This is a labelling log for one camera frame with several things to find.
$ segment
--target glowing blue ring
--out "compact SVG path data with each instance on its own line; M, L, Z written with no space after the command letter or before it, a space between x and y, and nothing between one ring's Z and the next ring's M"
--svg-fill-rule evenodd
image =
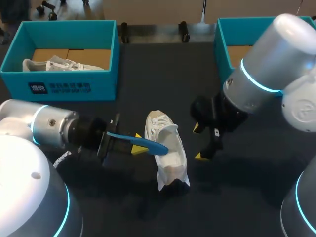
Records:
M303 173L301 173L300 177L298 178L297 182L296 182L296 187L295 187L295 197L296 197L296 203L297 203L297 206L298 206L298 209L301 213L301 216L303 217L305 223L308 225L308 227L314 232L314 234L316 234L316 230L313 228L313 226L309 223L309 221L307 220L307 218L305 217L303 211L302 211L302 208L300 206L300 203L298 201L298 195L297 195L297 188L298 188L298 183L300 181L300 178L302 176Z
M243 66L243 59L241 60L240 62L240 68L241 70L243 71L243 73L246 75L246 77L252 82L254 83L257 87L259 87L260 89L263 89L265 91L268 91L268 92L272 92L272 93L278 93L280 92L280 90L272 90L272 89L269 89L261 84L259 84L254 78L251 77L251 75L246 71L245 67Z
M34 137L34 123L35 123L35 119L37 117L37 115L39 114L39 112L44 109L45 107L47 107L48 105L43 105L41 107L38 108L38 110L36 110L36 112L34 113L33 115L33 119L32 119L32 122L31 122L31 125L30 125L30 129L31 129L31 132L32 132L32 135L33 135L33 142L37 145L39 145L39 143L35 140L35 137Z
M67 210L66 210L66 214L65 214L65 217L64 217L64 220L63 222L61 223L59 229L57 230L56 234L54 234L53 237L57 237L59 235L59 233L61 232L61 230L63 229L65 223L66 223L66 220L67 220L67 217L68 217L68 213L69 213L69 206L70 206L70 198L69 198L69 191L68 191L68 188L67 188L67 185L65 184L65 187L66 187L66 191L67 191Z

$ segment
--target black clamp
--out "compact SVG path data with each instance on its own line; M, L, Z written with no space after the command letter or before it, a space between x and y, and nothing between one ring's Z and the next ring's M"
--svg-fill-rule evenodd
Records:
M209 128L210 141L200 152L205 159L212 159L217 150L223 149L222 137L225 132L233 132L248 118L246 112L235 108L222 93L210 100L203 96L197 97L191 104L190 112L198 123L195 133L202 133Z
M179 32L182 35L182 43L188 43L190 41L190 35L187 23L185 21L182 21L179 24Z
M128 25L126 22L121 24L121 39L122 43L129 43L129 36L128 36Z

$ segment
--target teal box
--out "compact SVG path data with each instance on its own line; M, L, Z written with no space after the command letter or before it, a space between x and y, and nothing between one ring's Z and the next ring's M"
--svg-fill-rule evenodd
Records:
M309 16L303 20L316 26ZM228 54L228 46L253 46L275 17L218 18L215 31L214 51L221 84L235 70Z
M13 99L27 101L112 101L119 69L116 22L23 22L4 58L1 77ZM24 59L35 49L110 49L105 71L23 72Z

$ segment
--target dark tabletop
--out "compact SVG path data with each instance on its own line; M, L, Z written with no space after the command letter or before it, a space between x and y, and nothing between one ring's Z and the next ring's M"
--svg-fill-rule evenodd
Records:
M316 136L291 128L275 98L225 135L212 162L194 159L208 134L192 133L190 104L220 88L212 49L212 43L122 45L115 102L48 102L107 121L120 112L121 131L140 135L147 114L161 110L179 125L187 154L191 187L175 183L162 192L147 154L112 153L105 167L88 152L62 163L58 172L82 209L85 237L282 236L282 200L314 156ZM0 88L2 102L9 95L2 82ZM44 152L54 162L63 151Z

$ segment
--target shoe box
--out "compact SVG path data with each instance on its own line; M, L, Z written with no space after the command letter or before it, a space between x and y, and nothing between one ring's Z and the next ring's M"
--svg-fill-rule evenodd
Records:
M23 22L4 58L0 75L12 99L26 101L113 101L120 42L116 22ZM24 59L52 56L97 66L103 71L23 72Z

